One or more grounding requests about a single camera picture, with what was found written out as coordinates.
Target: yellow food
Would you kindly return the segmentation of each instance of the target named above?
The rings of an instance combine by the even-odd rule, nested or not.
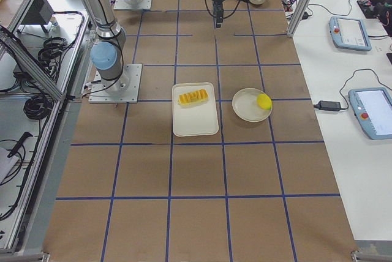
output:
[[[270,110],[272,108],[272,100],[266,94],[260,94],[257,96],[257,105],[265,110]]]
[[[180,105],[189,105],[192,103],[199,103],[208,100],[208,94],[205,89],[198,89],[197,91],[187,92],[179,95],[178,103]]]

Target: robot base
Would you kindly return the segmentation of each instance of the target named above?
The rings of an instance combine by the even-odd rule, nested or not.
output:
[[[142,0],[142,2],[140,3],[129,4],[124,0],[116,0],[113,9],[118,11],[136,11],[143,9],[151,9],[152,2],[153,0]]]
[[[101,91],[104,87],[102,84],[94,84],[91,92],[99,91],[89,96],[88,102],[90,103],[137,103],[139,94],[140,78],[141,78],[141,64],[128,64],[124,67],[124,71],[130,78],[128,88],[119,92],[118,94],[108,93]],[[100,80],[100,75],[96,72],[94,80]]]

